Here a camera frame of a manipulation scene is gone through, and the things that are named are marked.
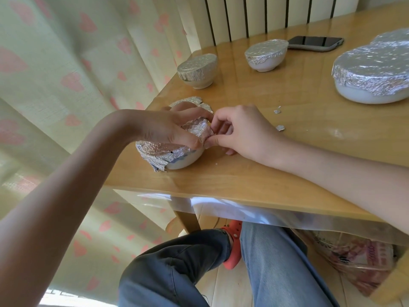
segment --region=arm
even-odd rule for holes
[[[125,146],[136,140],[200,146],[186,122],[212,115],[120,110],[99,122],[79,148],[0,221],[0,305],[36,306]]]
[[[221,145],[246,158],[298,175],[409,234],[409,168],[355,158],[286,138],[255,106],[215,113],[205,147]]]

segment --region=foil lid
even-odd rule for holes
[[[284,55],[287,52],[288,41],[268,40],[250,46],[244,55],[248,62],[254,65],[263,63],[268,58]]]
[[[409,46],[379,42],[347,51],[334,61],[332,76],[374,96],[409,87]]]
[[[174,107],[176,104],[181,103],[182,101],[192,102],[197,106],[201,106],[202,108],[212,112],[210,106],[202,103],[202,99],[200,97],[189,97],[182,99],[172,103],[170,107]],[[182,128],[198,136],[202,143],[207,139],[207,137],[214,134],[208,124],[208,120],[204,117],[190,121],[184,124]],[[168,163],[191,151],[190,148],[184,145],[153,143],[148,141],[137,141],[136,149],[138,149],[138,152],[141,154],[142,158],[151,164],[153,170],[155,171],[166,171],[165,167]]]
[[[376,36],[371,44],[376,42],[399,42],[400,44],[409,45],[409,28],[382,33]]]
[[[182,81],[205,81],[217,71],[217,56],[205,54],[182,62],[177,67],[177,74]]]

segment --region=clear plastic table cover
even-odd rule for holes
[[[138,203],[144,206],[159,208],[169,208],[170,206],[174,211],[295,229],[345,232],[398,246],[409,246],[408,235],[384,222],[248,206],[232,200],[211,197],[184,198],[168,194],[141,192],[138,192],[137,196],[141,198]]]

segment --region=foil-covered bowl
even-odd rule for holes
[[[378,42],[392,42],[409,45],[409,28],[402,28],[377,35],[372,40],[371,44]]]
[[[377,42],[347,51],[335,59],[332,76],[345,98],[369,104],[409,97],[409,46]]]
[[[182,62],[177,67],[180,79],[194,89],[203,89],[213,83],[217,72],[217,56],[205,54]]]
[[[287,52],[288,41],[268,40],[250,46],[244,53],[250,67],[258,72],[267,72],[278,66]]]
[[[208,104],[202,103],[200,97],[189,97],[176,101],[170,105],[174,107],[176,104],[188,101],[201,106],[212,112]],[[207,137],[213,135],[209,126],[208,120],[204,117],[190,121],[182,126],[183,129],[195,134],[203,143]],[[166,169],[181,169],[193,164],[203,153],[204,147],[192,150],[187,146],[171,143],[153,143],[148,141],[137,141],[136,149],[141,154],[142,158],[151,164],[153,170],[166,171]]]

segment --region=person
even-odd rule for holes
[[[45,181],[0,221],[0,305],[36,306],[67,247],[124,147],[137,140],[199,148],[181,128],[199,117],[222,146],[243,157],[305,178],[409,233],[409,169],[302,144],[279,133],[255,106],[119,110],[103,118]],[[232,230],[241,233],[232,235]],[[233,254],[240,243],[241,254]],[[223,262],[242,256],[255,306],[337,305],[303,246],[281,227],[235,221],[232,229],[202,230],[143,253],[120,280],[120,306],[205,306],[194,284]]]

